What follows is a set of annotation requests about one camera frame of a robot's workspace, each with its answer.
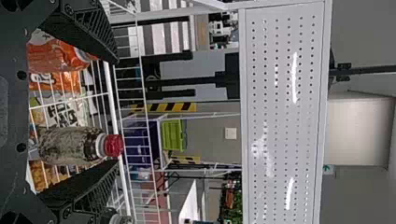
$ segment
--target hazard stripe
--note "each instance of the hazard stripe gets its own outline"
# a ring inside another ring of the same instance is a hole
[[[132,112],[143,112],[144,105],[132,105]],[[147,105],[148,112],[177,113],[177,112],[196,112],[196,103],[169,103]]]
[[[149,111],[156,111],[158,109],[160,105],[159,104],[153,104],[151,105],[151,107],[149,108]]]
[[[168,104],[167,106],[166,106],[166,109],[165,110],[167,110],[167,111],[169,111],[169,110],[173,110],[173,107],[175,106],[175,103],[170,103],[170,104]]]
[[[189,110],[191,106],[191,103],[184,103],[183,106],[181,107],[181,110]]]

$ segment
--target label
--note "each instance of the label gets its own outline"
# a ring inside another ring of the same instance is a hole
[[[335,166],[334,165],[323,165],[323,174],[324,175],[334,175],[335,174]]]
[[[0,76],[0,147],[8,136],[8,82]]]

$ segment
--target bottle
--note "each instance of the bottle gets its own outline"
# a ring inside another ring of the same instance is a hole
[[[123,140],[118,134],[105,134],[92,127],[49,129],[38,143],[41,160],[52,165],[91,165],[104,157],[118,157]]]

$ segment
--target product packaging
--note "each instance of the product packaging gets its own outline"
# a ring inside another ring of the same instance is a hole
[[[79,72],[53,72],[53,73],[30,73],[29,89],[31,91],[65,91],[81,92]]]
[[[34,74],[80,71],[96,57],[36,29],[27,44],[29,70]]]

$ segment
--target display rack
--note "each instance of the display rack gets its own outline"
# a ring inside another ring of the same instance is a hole
[[[137,57],[139,64],[109,66],[104,63],[105,80],[102,81],[106,82],[105,92],[93,90],[91,95],[73,95],[72,99],[63,98],[61,102],[53,100],[52,103],[31,106],[30,111],[32,117],[33,109],[77,104],[88,99],[97,101],[97,104],[102,101],[103,110],[100,112],[99,108],[98,113],[102,113],[105,121],[91,118],[90,125],[111,133],[106,129],[106,119],[111,120],[113,133],[120,131],[126,143],[124,155],[119,157],[121,184],[116,183],[109,205],[121,213],[133,215],[138,224],[161,224],[173,212],[166,206],[166,190],[157,186],[163,170],[156,172],[156,158],[151,148],[150,121],[153,119],[145,110],[146,88],[139,53],[142,35],[137,21],[238,10],[244,222],[317,224],[332,1],[270,0],[220,4],[216,0],[200,0],[194,1],[199,4],[193,7],[143,13],[135,13],[135,10],[110,0],[104,2],[108,2],[109,7],[130,13],[117,13],[114,17],[110,13],[108,16],[111,21],[132,21],[127,26],[127,37],[133,44],[119,49],[131,51],[129,57],[122,59]],[[136,81],[140,82],[139,87],[136,87]],[[128,83],[133,83],[131,86],[134,87],[124,88]],[[42,99],[43,91],[37,91],[35,96]],[[105,112],[106,96],[110,118]],[[131,107],[124,106],[131,104],[142,105],[135,109],[143,109],[143,117],[131,117],[132,126],[120,122],[118,127],[118,120],[134,112]],[[156,117],[154,120],[169,118]],[[146,158],[146,162],[136,165],[134,158]],[[143,169],[134,170],[136,166],[143,166]]]

